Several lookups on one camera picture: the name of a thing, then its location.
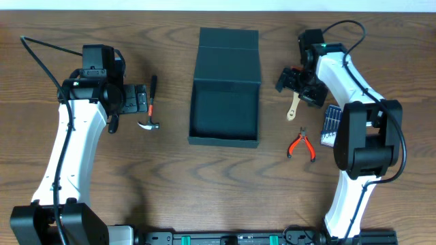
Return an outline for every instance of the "open box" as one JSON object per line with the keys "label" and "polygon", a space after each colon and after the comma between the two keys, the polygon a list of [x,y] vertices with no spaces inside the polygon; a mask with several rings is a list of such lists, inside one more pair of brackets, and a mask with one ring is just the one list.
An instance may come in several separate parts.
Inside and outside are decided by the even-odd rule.
{"label": "open box", "polygon": [[200,29],[191,96],[190,144],[258,146],[258,38],[257,31]]}

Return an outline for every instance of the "wire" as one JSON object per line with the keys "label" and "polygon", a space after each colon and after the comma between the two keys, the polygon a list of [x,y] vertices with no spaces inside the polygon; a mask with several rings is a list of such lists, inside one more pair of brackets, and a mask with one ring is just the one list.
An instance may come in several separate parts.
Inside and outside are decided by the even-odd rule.
{"label": "wire", "polygon": [[282,233],[283,239],[285,240],[285,242],[286,242],[287,244],[290,244],[290,245],[298,245],[298,244],[295,244],[295,243],[293,243],[293,242],[291,242],[291,241],[288,241],[287,238],[286,238],[286,232],[287,232],[291,227],[298,227],[298,228],[301,229],[301,231],[303,231],[303,232],[306,234],[307,238],[310,239],[310,242],[307,242],[306,245],[310,245],[310,244],[313,243],[313,237],[311,237],[311,236],[306,232],[306,230],[303,229],[300,225],[288,225],[288,226],[283,230],[283,233]]}
{"label": "wire", "polygon": [[347,71],[347,73],[349,74],[349,76],[352,78],[352,80],[357,84],[357,86],[362,90],[362,92],[366,95],[366,96],[368,96],[370,99],[372,99],[374,102],[375,102],[375,104],[377,104],[378,106],[379,106],[379,108],[381,109],[381,111],[383,112],[383,113],[386,113],[386,116],[388,117],[388,119],[389,120],[391,120],[392,121],[392,123],[394,124],[394,127],[395,127],[395,129],[396,129],[396,132],[398,133],[398,136],[399,136],[399,138],[400,138],[400,142],[401,142],[401,150],[402,150],[402,152],[403,152],[403,155],[401,156],[401,165],[400,165],[400,168],[399,168],[399,170],[398,170],[398,172],[395,174],[395,175],[393,175],[393,177],[391,177],[391,178],[387,178],[387,179],[385,179],[385,180],[375,180],[375,181],[368,181],[367,183],[365,183],[364,185],[363,185],[363,187],[362,187],[362,194],[360,194],[360,198],[359,198],[359,201],[358,201],[358,203],[357,203],[357,206],[356,206],[356,210],[355,210],[355,212],[354,212],[354,215],[353,215],[353,217],[352,217],[352,219],[351,219],[351,221],[350,221],[350,224],[349,224],[349,226],[348,226],[348,229],[347,229],[347,232],[346,232],[346,234],[345,234],[345,236],[344,236],[344,238],[341,240],[341,242],[340,242],[340,244],[343,244],[343,243],[345,243],[345,241],[347,240],[347,238],[348,238],[348,235],[349,235],[349,233],[350,233],[350,231],[351,231],[351,229],[352,229],[352,227],[353,227],[353,224],[354,224],[354,221],[356,220],[356,217],[357,217],[357,214],[358,214],[358,212],[359,212],[359,209],[360,209],[360,206],[362,205],[362,201],[363,201],[363,197],[364,197],[364,194],[366,193],[366,191],[368,190],[368,186],[370,186],[370,185],[372,185],[372,184],[385,184],[385,183],[389,183],[389,182],[392,182],[392,181],[394,181],[394,180],[396,180],[402,173],[403,173],[403,171],[404,171],[404,169],[405,169],[405,167],[406,167],[406,160],[407,160],[407,149],[406,149],[406,141],[405,141],[405,138],[404,138],[404,135],[403,135],[403,132],[401,131],[401,126],[400,126],[400,124],[398,123],[398,121],[395,119],[395,117],[392,115],[392,113],[386,108],[386,106],[384,106],[384,104],[382,104],[381,103],[381,101],[380,100],[378,100],[377,98],[375,98],[374,96],[372,96],[372,94],[370,94],[369,92],[368,92],[368,90],[365,88],[365,87],[363,87],[363,85],[361,85],[361,83],[357,80],[357,78],[353,75],[353,73],[349,70],[349,67],[348,67],[348,62],[346,61],[346,58],[347,58],[347,55],[357,46],[357,45],[359,45],[362,41],[363,41],[363,39],[367,36],[367,30],[365,29],[365,27],[364,27],[364,25],[362,24],[362,23],[360,23],[360,22],[357,22],[357,21],[355,21],[355,20],[342,20],[342,21],[339,21],[339,22],[336,22],[336,23],[334,23],[334,24],[332,24],[332,25],[330,25],[329,27],[327,27],[326,29],[324,29],[323,30],[323,32],[322,33],[325,33],[325,32],[327,32],[330,28],[332,28],[332,27],[334,27],[334,26],[336,26],[336,25],[339,25],[339,24],[342,24],[342,23],[346,23],[346,22],[349,22],[349,23],[353,23],[353,24],[355,24],[355,25],[358,25],[361,29],[362,29],[362,37],[360,38],[360,40],[358,41],[358,42],[356,42],[344,55],[343,55],[343,58],[342,58],[342,65],[344,66],[344,68],[345,68],[345,70]]}
{"label": "wire", "polygon": [[33,57],[33,59],[35,59],[36,63],[38,63],[38,65],[40,65],[40,67],[46,72],[47,76],[53,81],[54,85],[57,87],[57,89],[59,90],[59,93],[61,94],[62,100],[65,103],[66,107],[67,107],[67,111],[68,111],[68,130],[67,130],[67,135],[65,136],[65,141],[63,143],[62,146],[62,151],[61,154],[59,156],[59,160],[56,166],[56,172],[54,173],[54,181],[52,184],[53,187],[53,209],[54,209],[54,219],[56,220],[56,224],[57,224],[57,229],[59,232],[59,237],[61,238],[62,244],[67,245],[68,244],[68,238],[65,234],[64,228],[62,226],[61,223],[61,214],[59,213],[59,179],[60,179],[60,175],[61,175],[61,170],[62,170],[62,163],[63,160],[65,158],[65,153],[67,151],[67,147],[68,147],[68,142],[69,139],[71,137],[71,133],[73,131],[74,125],[73,125],[73,113],[71,110],[71,106],[69,105],[69,102],[67,100],[67,97],[65,96],[65,93],[63,91],[63,89],[61,88],[61,85],[59,85],[59,83],[57,82],[56,78],[51,74],[51,72],[48,70],[48,68],[43,64],[43,62],[36,56],[36,54],[32,51],[32,49],[30,49],[29,45],[27,44],[27,41],[30,42],[34,42],[37,44],[41,44],[50,48],[54,48],[60,51],[64,51],[64,52],[68,52],[70,54],[76,54],[79,56],[82,56],[82,54],[78,53],[78,52],[74,52],[68,49],[64,49],[64,48],[60,48],[58,46],[54,46],[52,44],[47,44],[41,41],[37,41],[34,39],[31,39],[29,37],[25,37],[25,36],[21,36],[20,37],[21,42],[23,44],[23,46],[26,48],[27,52],[29,52],[29,54]]}

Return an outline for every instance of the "box lid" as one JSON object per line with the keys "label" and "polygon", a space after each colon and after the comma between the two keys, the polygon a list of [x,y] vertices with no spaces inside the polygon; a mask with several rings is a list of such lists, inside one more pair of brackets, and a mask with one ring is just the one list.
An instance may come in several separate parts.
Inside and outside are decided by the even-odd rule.
{"label": "box lid", "polygon": [[200,29],[194,80],[261,83],[259,32]]}

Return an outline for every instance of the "red handle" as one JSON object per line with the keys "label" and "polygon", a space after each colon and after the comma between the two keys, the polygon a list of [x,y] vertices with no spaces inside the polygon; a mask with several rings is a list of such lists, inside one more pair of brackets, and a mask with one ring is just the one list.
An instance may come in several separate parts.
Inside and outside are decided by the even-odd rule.
{"label": "red handle", "polygon": [[307,138],[307,136],[305,136],[305,142],[306,142],[307,148],[309,149],[309,152],[311,152],[311,162],[313,163],[315,161],[315,158],[316,158],[315,149],[313,149],[313,146],[309,142],[309,139]]}
{"label": "red handle", "polygon": [[301,137],[301,133],[298,134],[298,137],[294,140],[294,142],[291,143],[291,145],[289,146],[289,148],[287,149],[287,157],[291,158],[292,157],[292,152],[294,151],[295,146],[298,145],[298,143],[300,142],[300,140],[302,139]]}

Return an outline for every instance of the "white wall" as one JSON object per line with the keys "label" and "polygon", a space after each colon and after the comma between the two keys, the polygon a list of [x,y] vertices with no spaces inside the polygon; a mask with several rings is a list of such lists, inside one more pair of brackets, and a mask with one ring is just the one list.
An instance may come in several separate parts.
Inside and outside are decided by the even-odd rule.
{"label": "white wall", "polygon": [[436,0],[0,0],[0,10],[436,12]]}

